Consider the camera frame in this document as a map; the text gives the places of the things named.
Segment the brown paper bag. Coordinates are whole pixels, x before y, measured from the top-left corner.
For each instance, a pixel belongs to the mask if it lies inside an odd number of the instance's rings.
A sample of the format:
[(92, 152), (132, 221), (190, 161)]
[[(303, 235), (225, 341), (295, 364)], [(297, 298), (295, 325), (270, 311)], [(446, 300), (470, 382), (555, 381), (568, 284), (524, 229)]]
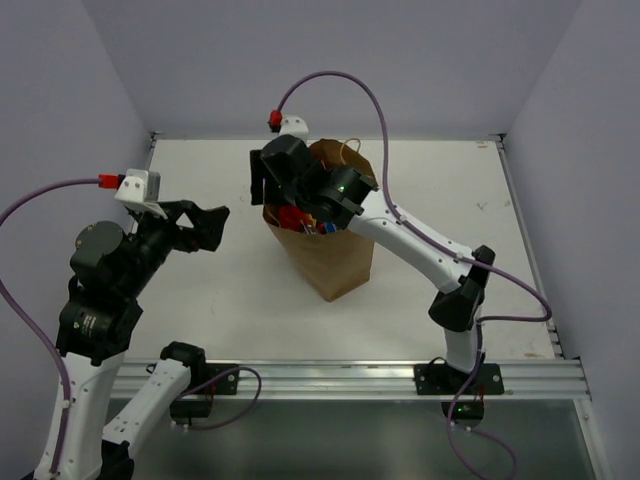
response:
[[(302, 277), (324, 300), (331, 302), (370, 279), (374, 242), (346, 229), (365, 195), (377, 185), (369, 161), (333, 139), (310, 145), (313, 157), (325, 168), (325, 180), (311, 197), (298, 205), (269, 204), (264, 198), (262, 216)], [(308, 234), (283, 229), (276, 218), (280, 206), (292, 205), (311, 215), (317, 226), (331, 222), (338, 231)]]

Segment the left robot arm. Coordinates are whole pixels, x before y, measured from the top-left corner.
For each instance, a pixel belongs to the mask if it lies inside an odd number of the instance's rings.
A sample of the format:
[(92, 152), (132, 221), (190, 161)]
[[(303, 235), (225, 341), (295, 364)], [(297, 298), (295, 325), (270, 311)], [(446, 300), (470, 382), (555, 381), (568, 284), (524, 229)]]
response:
[(105, 425), (116, 375), (143, 310), (138, 298), (173, 251), (214, 252), (227, 207), (202, 209), (181, 200), (131, 207), (137, 229), (128, 233), (99, 221), (76, 237), (73, 275), (59, 315), (54, 352), (59, 387), (37, 479), (99, 479), (131, 473), (134, 448), (181, 393), (208, 379), (204, 352), (174, 342), (159, 362), (161, 376), (135, 395), (114, 428)]

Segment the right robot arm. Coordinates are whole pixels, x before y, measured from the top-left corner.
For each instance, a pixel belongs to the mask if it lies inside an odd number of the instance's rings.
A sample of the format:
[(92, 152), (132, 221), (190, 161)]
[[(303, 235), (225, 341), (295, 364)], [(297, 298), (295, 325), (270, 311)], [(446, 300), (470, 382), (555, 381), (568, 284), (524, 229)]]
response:
[(447, 384), (464, 393), (480, 382), (478, 315), (493, 250), (453, 242), (389, 202), (370, 162), (336, 140), (280, 135), (251, 151), (250, 168), (253, 204), (292, 207), (363, 236), (428, 279), (437, 290), (428, 315), (444, 331)]

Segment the red Doritos chip bag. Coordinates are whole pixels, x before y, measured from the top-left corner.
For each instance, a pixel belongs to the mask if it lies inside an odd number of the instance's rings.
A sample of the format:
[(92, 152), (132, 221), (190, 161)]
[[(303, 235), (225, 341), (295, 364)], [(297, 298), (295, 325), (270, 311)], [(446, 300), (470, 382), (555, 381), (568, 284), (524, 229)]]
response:
[(292, 205), (280, 206), (276, 218), (281, 228), (296, 232), (302, 232), (308, 225), (308, 215)]

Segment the blue white snack pack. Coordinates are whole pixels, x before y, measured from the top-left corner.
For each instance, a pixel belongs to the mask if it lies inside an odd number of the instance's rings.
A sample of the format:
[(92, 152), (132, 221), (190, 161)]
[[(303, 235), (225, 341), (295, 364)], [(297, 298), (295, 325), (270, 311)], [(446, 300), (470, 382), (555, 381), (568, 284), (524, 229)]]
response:
[(336, 225), (331, 222), (322, 222), (318, 225), (318, 228), (322, 234), (332, 234), (338, 231)]

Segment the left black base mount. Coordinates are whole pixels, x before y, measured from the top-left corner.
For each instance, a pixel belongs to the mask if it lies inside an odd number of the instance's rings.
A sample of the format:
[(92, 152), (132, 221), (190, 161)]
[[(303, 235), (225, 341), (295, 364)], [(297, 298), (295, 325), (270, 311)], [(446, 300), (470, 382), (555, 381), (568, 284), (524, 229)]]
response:
[(196, 420), (208, 418), (218, 397), (237, 393), (239, 373), (233, 371), (237, 367), (238, 364), (232, 363), (206, 363), (186, 388), (190, 391), (198, 387), (198, 390), (192, 395), (180, 396), (171, 403), (171, 419), (179, 424), (191, 425)]

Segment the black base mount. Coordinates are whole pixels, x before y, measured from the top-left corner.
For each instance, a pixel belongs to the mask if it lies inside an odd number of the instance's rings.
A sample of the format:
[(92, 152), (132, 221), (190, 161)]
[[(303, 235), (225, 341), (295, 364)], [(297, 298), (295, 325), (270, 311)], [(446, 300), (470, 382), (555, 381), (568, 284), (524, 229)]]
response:
[(190, 391), (198, 387), (198, 390), (192, 395), (180, 396), (171, 403), (171, 419), (179, 424), (191, 425), (196, 420), (208, 418), (218, 397), (237, 393), (239, 373), (233, 371), (237, 367), (238, 364), (232, 363), (206, 363), (186, 388)]
[[(441, 357), (413, 366), (416, 393), (420, 396), (453, 397), (467, 381), (469, 375), (450, 367)], [(496, 363), (481, 362), (479, 372), (465, 388), (463, 395), (470, 400), (459, 400), (453, 408), (452, 421), (456, 425), (475, 428), (485, 415), (487, 396), (505, 393), (500, 367)]]

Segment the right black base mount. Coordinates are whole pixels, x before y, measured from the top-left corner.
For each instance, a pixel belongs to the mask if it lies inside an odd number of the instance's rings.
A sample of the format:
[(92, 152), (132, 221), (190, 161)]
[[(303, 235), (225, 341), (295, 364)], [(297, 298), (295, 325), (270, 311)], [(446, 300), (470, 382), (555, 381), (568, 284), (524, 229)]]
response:
[[(469, 375), (450, 367), (441, 357), (413, 366), (416, 393), (420, 396), (453, 397), (467, 381)], [(500, 367), (496, 363), (481, 362), (479, 372), (465, 388), (463, 395), (470, 400), (459, 400), (453, 408), (452, 421), (456, 425), (475, 428), (485, 415), (487, 396), (505, 393)]]

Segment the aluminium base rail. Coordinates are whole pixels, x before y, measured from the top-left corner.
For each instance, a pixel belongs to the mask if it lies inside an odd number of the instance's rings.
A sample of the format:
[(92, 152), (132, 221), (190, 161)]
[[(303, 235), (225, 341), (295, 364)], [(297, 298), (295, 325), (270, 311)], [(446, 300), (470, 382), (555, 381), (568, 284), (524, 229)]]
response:
[[(420, 395), (414, 372), (417, 360), (214, 360), (238, 364), (262, 378), (264, 401), (448, 400)], [(570, 360), (499, 360), (499, 371), (476, 381), (471, 399), (586, 400), (591, 397), (582, 365)]]

